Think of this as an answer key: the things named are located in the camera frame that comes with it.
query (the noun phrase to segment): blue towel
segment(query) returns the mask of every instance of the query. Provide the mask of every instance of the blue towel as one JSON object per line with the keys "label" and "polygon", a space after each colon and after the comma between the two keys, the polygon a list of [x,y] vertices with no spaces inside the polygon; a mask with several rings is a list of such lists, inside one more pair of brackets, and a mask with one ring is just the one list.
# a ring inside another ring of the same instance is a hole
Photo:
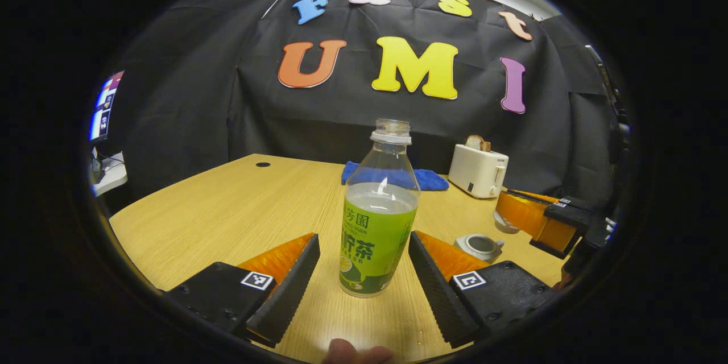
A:
{"label": "blue towel", "polygon": [[[349,176],[354,173],[354,170],[357,169],[358,166],[359,164],[356,164],[354,162],[346,162],[344,171],[341,172],[341,185],[344,185],[344,183],[346,183],[346,180],[349,179]],[[389,176],[390,180],[395,185],[399,185],[397,183],[397,176],[397,171],[393,172],[392,175]],[[414,170],[414,176],[417,178],[417,183],[419,183],[419,188],[422,191],[446,191],[450,187],[450,184],[447,180],[442,179],[440,175],[428,169],[416,169]]]}

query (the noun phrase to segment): screen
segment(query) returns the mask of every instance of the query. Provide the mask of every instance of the screen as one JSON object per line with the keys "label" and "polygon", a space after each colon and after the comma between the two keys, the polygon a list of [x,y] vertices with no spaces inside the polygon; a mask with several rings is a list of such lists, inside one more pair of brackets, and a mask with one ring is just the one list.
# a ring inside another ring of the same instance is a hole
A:
{"label": "screen", "polygon": [[114,104],[114,97],[116,97],[117,88],[119,88],[119,82],[122,81],[122,76],[124,76],[124,71],[114,74],[101,87],[101,91],[98,93],[98,98],[96,99],[96,109],[91,119],[89,141],[106,139],[106,134],[109,132],[111,106]]}

